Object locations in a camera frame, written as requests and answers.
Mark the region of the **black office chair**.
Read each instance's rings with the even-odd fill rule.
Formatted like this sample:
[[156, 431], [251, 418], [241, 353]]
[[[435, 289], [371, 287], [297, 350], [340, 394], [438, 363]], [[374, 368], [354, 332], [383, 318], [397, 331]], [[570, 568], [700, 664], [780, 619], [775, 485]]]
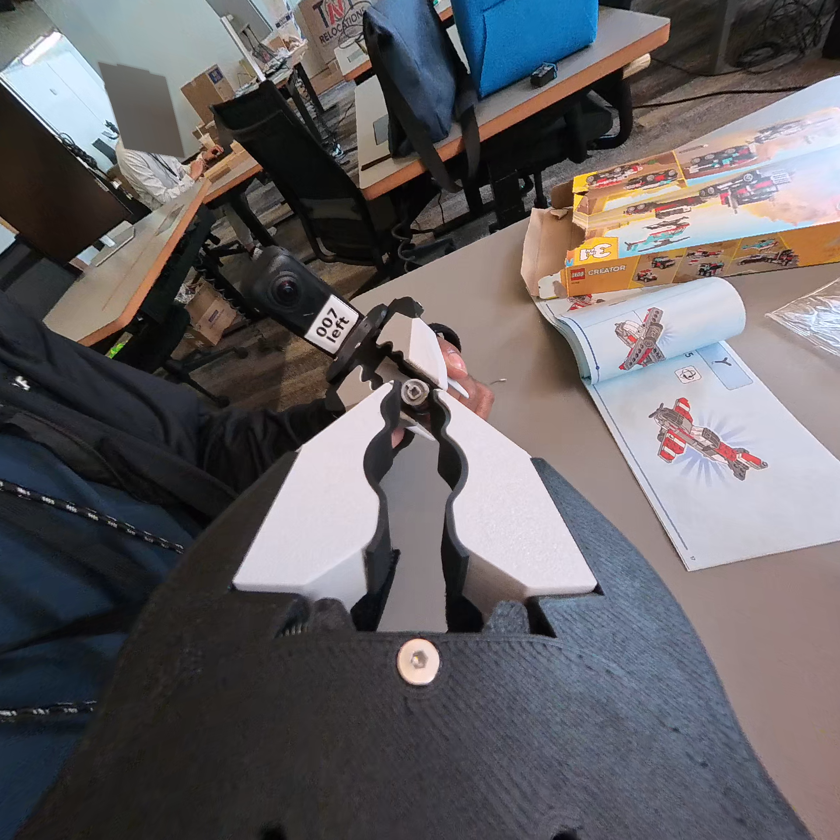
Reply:
[[217, 124], [260, 164], [299, 216], [317, 259], [375, 268], [356, 295], [425, 265], [438, 251], [443, 255], [455, 251], [450, 237], [413, 243], [415, 235], [432, 233], [412, 226], [440, 195], [429, 174], [398, 187], [394, 194], [366, 199], [272, 82], [262, 82], [211, 110]]

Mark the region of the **clear plastic bag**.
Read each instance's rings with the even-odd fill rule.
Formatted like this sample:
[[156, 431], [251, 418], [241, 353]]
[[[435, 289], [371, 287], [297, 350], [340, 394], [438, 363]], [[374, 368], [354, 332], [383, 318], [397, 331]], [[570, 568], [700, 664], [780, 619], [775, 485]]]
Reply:
[[766, 318], [820, 351], [839, 357], [839, 279], [769, 312]]

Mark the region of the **grey desk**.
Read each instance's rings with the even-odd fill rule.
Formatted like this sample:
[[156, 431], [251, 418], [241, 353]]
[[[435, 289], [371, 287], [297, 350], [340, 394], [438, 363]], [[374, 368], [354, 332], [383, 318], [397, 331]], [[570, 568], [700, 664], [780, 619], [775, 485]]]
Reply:
[[[838, 838], [838, 548], [688, 572], [576, 372], [567, 342], [520, 277], [528, 223], [435, 261], [386, 292], [419, 300], [454, 328], [469, 373], [497, 399], [490, 421], [543, 457], [629, 538], [659, 573], [712, 657], [742, 729], [814, 838]], [[748, 322], [733, 347], [838, 457], [838, 361], [765, 315], [838, 278], [838, 265], [736, 277]], [[402, 557], [380, 630], [445, 630], [439, 569], [447, 486], [437, 445], [415, 440], [383, 482]]]

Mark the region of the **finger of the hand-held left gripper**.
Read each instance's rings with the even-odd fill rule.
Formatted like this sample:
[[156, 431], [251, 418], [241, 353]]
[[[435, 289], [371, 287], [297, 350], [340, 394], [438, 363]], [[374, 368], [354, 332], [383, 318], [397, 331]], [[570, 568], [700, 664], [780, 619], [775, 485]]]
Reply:
[[384, 324], [384, 349], [415, 377], [444, 392], [448, 390], [447, 367], [438, 337], [422, 318], [391, 315]]
[[387, 356], [356, 354], [336, 360], [327, 370], [326, 407], [334, 414], [344, 414], [383, 384], [402, 378], [399, 365]]

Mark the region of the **printed cardboard box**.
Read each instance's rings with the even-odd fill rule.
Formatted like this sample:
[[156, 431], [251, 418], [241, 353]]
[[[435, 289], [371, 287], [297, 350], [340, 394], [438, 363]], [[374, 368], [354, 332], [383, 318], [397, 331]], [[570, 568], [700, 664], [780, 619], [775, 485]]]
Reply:
[[321, 58], [330, 62], [337, 48], [363, 36], [363, 17], [369, 7], [368, 1], [300, 1], [297, 12]]

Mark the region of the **navy shoulder bag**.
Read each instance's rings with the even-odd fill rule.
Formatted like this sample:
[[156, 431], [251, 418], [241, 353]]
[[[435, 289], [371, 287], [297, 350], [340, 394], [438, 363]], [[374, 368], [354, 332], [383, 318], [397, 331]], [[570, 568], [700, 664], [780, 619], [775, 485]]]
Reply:
[[[419, 156], [449, 193], [476, 178], [480, 135], [476, 89], [431, 2], [374, 2], [363, 16], [364, 42], [383, 91], [393, 158]], [[435, 144], [458, 123], [466, 170], [457, 182]]]

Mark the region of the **person's left forearm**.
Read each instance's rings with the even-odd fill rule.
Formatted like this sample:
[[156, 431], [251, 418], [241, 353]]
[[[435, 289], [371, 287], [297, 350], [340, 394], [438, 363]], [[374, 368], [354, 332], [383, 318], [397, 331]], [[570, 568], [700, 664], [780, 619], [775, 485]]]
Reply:
[[196, 465], [242, 492], [341, 416], [323, 398], [280, 412], [233, 407], [210, 412], [197, 428]]

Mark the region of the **yellow toy brick box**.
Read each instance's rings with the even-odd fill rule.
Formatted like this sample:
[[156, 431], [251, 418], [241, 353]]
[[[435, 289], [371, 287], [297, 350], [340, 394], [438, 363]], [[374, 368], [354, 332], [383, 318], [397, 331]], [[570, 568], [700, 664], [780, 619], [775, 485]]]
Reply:
[[532, 299], [838, 263], [839, 111], [820, 93], [554, 187], [523, 245]]

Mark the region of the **grey table with wooden edge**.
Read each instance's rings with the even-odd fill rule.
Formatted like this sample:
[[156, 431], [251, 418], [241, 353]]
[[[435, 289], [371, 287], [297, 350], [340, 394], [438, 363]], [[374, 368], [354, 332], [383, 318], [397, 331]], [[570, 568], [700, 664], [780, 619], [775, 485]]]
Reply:
[[[554, 80], [533, 88], [524, 78], [478, 101], [475, 111], [480, 141], [484, 144], [603, 79], [617, 76], [624, 82], [625, 67], [663, 46], [668, 37], [669, 20], [665, 17], [602, 7], [595, 42], [561, 59]], [[385, 96], [378, 78], [362, 82], [354, 96], [359, 188], [372, 202], [426, 169], [416, 154], [391, 157]]]

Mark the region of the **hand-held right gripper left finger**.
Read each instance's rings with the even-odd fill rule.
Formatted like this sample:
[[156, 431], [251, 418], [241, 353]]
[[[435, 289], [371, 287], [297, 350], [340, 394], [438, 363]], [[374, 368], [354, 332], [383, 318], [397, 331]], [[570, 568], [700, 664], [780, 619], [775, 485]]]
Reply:
[[392, 548], [381, 483], [400, 408], [399, 389], [386, 383], [298, 450], [235, 589], [343, 603], [383, 590]]

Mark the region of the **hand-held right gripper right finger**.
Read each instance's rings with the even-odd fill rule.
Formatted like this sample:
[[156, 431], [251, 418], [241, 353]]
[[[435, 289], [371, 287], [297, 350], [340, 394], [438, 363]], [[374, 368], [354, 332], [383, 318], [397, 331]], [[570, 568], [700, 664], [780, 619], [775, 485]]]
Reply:
[[430, 399], [437, 471], [450, 488], [447, 598], [524, 603], [592, 593], [596, 578], [530, 455], [452, 395], [436, 390]]

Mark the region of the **person's left hand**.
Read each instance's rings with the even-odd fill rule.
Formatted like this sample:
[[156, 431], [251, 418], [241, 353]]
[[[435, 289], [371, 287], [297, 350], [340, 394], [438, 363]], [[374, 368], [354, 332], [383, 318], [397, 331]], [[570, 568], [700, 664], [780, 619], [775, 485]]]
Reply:
[[437, 336], [437, 341], [446, 365], [448, 393], [486, 421], [495, 402], [493, 391], [468, 373], [462, 354], [454, 344], [442, 335]]

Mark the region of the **blue felt tote bag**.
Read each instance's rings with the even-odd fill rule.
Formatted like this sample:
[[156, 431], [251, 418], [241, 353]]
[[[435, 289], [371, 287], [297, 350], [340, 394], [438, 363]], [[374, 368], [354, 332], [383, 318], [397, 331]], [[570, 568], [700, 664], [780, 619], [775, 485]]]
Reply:
[[452, 1], [455, 26], [479, 98], [590, 46], [596, 1]]

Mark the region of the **pale blue instruction booklet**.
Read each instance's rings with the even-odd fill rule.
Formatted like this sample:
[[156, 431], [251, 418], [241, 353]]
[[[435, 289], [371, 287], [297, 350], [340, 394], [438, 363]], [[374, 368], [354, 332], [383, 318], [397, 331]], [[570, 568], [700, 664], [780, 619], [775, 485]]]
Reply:
[[728, 280], [533, 302], [689, 571], [838, 542], [838, 459], [726, 343]]

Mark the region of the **wooden top office table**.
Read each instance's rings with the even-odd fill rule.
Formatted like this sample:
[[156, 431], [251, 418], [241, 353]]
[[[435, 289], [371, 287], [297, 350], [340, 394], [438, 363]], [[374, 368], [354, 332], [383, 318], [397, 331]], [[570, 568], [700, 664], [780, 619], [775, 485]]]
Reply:
[[133, 226], [133, 237], [90, 266], [44, 317], [45, 326], [85, 346], [121, 333], [140, 309], [198, 209], [257, 175], [261, 166], [234, 143], [187, 192]]

